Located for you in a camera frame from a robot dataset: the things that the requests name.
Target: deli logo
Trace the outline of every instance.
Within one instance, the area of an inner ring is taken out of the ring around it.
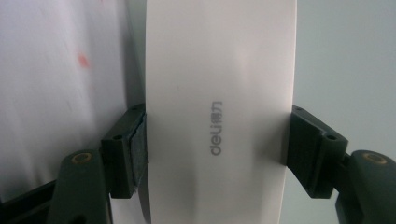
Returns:
[[[212,113],[210,115],[210,152],[214,156],[221,153],[221,131],[222,131],[222,101],[212,102]]]

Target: white rectangular object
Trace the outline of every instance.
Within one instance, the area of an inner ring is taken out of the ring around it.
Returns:
[[[294,0],[152,0],[146,33],[153,224],[278,223]]]

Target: red spot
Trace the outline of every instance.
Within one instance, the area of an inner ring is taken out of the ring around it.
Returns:
[[[89,68],[90,67],[90,63],[88,62],[87,57],[85,57],[85,55],[82,54],[82,53],[80,53],[78,55],[78,62],[79,62],[79,65],[81,67],[83,67],[83,68]]]

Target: brass screw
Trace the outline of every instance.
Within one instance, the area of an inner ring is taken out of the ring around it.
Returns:
[[[76,156],[73,157],[72,162],[74,164],[84,164],[87,163],[88,161],[90,161],[92,158],[92,154],[91,153],[79,153]]]
[[[370,152],[363,153],[363,158],[366,159],[367,161],[371,161],[373,163],[380,164],[380,165],[387,164],[387,162],[388,162],[382,156],[374,154],[374,153],[370,153]]]

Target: white surface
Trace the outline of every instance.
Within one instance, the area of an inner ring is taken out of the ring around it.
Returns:
[[[293,103],[349,140],[348,152],[396,160],[396,2],[298,1]],[[281,224],[334,224],[332,200],[311,200],[287,172]]]
[[[148,1],[152,223],[278,222],[295,11],[293,0]],[[218,156],[210,151],[216,101]]]
[[[126,10],[123,1],[1,2],[3,201],[55,179],[64,156],[97,148],[143,102]],[[143,223],[137,196],[112,204],[115,223]]]

